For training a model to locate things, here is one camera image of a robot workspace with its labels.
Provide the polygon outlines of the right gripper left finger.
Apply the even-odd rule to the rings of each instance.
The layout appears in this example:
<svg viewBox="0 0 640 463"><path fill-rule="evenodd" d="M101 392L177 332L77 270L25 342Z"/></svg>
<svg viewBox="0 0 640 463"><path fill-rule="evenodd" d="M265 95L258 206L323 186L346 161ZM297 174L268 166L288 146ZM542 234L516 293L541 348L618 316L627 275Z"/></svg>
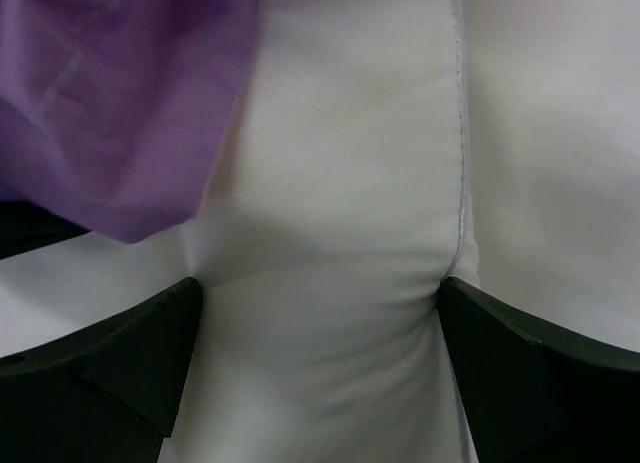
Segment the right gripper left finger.
<svg viewBox="0 0 640 463"><path fill-rule="evenodd" d="M1 360L4 462L155 462L170 438L203 289L185 278L126 311Z"/></svg>

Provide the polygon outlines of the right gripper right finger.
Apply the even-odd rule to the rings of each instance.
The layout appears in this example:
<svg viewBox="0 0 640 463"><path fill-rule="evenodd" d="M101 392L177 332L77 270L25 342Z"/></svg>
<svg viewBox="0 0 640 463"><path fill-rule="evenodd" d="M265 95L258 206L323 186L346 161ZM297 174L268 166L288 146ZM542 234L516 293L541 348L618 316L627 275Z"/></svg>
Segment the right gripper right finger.
<svg viewBox="0 0 640 463"><path fill-rule="evenodd" d="M437 308L481 462L636 462L639 355L458 279Z"/></svg>

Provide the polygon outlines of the white pillow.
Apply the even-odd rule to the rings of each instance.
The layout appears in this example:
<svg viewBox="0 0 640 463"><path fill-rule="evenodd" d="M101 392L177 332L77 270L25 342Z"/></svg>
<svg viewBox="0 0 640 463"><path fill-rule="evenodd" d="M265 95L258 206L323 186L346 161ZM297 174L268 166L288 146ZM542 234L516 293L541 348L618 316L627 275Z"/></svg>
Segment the white pillow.
<svg viewBox="0 0 640 463"><path fill-rule="evenodd" d="M155 462L481 462L458 278L639 355L639 0L259 0L196 215L127 243L1 187L1 360L203 289Z"/></svg>

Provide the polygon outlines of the pink princess pillowcase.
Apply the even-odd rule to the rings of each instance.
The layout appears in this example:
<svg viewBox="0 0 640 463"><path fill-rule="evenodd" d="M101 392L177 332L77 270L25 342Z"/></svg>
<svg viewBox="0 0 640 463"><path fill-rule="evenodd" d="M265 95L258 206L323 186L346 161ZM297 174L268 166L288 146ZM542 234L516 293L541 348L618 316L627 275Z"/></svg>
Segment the pink princess pillowcase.
<svg viewBox="0 0 640 463"><path fill-rule="evenodd" d="M1 0L1 187L127 243L193 218L259 0Z"/></svg>

